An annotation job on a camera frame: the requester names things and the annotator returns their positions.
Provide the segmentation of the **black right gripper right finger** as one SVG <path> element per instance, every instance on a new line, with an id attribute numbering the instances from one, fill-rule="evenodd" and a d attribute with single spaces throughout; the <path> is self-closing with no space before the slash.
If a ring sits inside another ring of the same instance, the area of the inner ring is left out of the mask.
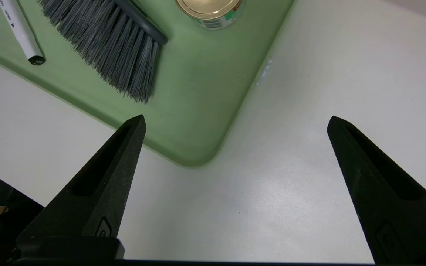
<path id="1" fill-rule="evenodd" d="M 426 265 L 426 189 L 347 120 L 327 133 L 374 263 Z"/>

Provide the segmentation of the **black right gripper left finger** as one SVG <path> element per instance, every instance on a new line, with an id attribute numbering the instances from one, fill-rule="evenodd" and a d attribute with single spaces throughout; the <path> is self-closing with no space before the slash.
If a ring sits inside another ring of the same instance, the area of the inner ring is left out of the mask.
<path id="1" fill-rule="evenodd" d="M 125 121 L 22 231 L 22 255 L 36 255 L 49 241 L 78 252 L 78 243 L 115 240 L 145 133 L 143 115 Z"/>

